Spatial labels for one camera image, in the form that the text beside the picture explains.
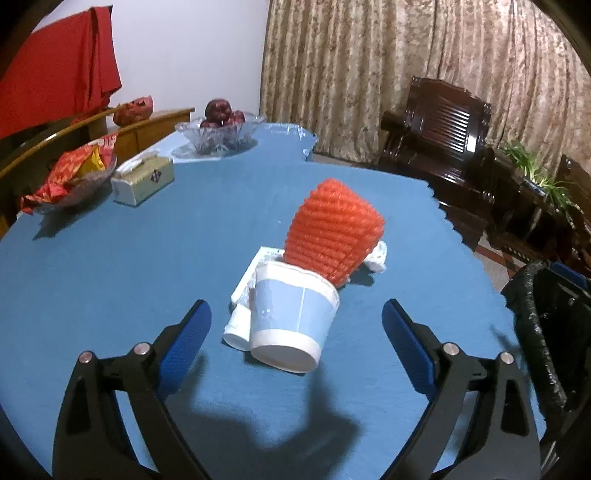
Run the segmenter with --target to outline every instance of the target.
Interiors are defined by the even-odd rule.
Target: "dark wooden chair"
[[[579,206],[569,208],[574,223],[572,249],[564,252],[563,262],[591,277],[591,176],[572,158],[562,155],[556,180],[564,181],[571,200]]]
[[[476,249],[494,201],[491,106],[442,80],[413,77],[404,114],[386,111],[377,168],[427,180],[464,243]]]

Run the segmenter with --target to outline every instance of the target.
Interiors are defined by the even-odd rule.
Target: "yellow package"
[[[88,156],[88,158],[84,161],[84,163],[80,166],[74,178],[81,179],[91,171],[101,171],[105,169],[105,165],[103,164],[102,160],[100,159],[99,155],[99,146],[95,145],[92,149],[92,153]]]

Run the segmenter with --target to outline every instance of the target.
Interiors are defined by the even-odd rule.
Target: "chair backrest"
[[[564,186],[573,202],[581,207],[587,220],[591,220],[591,176],[572,158],[562,155],[556,180],[567,182]]]
[[[442,80],[413,76],[404,114],[417,148],[444,155],[457,167],[485,148],[491,105]]]

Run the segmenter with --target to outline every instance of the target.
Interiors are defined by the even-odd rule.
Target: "glass bowl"
[[[194,146],[199,155],[227,153],[240,149],[241,145],[249,142],[252,134],[267,120],[265,115],[255,115],[244,112],[246,122],[243,124],[226,125],[218,128],[201,128],[205,117],[199,117],[192,122],[180,122],[174,126]]]
[[[103,184],[109,180],[117,168],[117,155],[113,154],[111,164],[105,170],[92,171],[82,177],[70,193],[57,203],[40,203],[34,209],[37,213],[46,215],[51,212],[73,207],[90,199]]]

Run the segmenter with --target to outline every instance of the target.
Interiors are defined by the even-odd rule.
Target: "blue gripper pad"
[[[569,282],[574,283],[583,290],[588,290],[587,278],[574,270],[571,270],[566,265],[560,262],[554,262],[550,265],[550,270],[554,273],[566,278]]]
[[[428,327],[414,323],[396,300],[385,303],[382,324],[414,389],[431,401],[438,390],[438,365],[415,331],[421,327],[422,332],[430,334],[431,338],[426,339],[429,341],[436,340],[435,336]]]
[[[157,393],[162,401],[178,391],[212,325],[212,310],[198,301],[180,323],[180,331],[160,362]]]

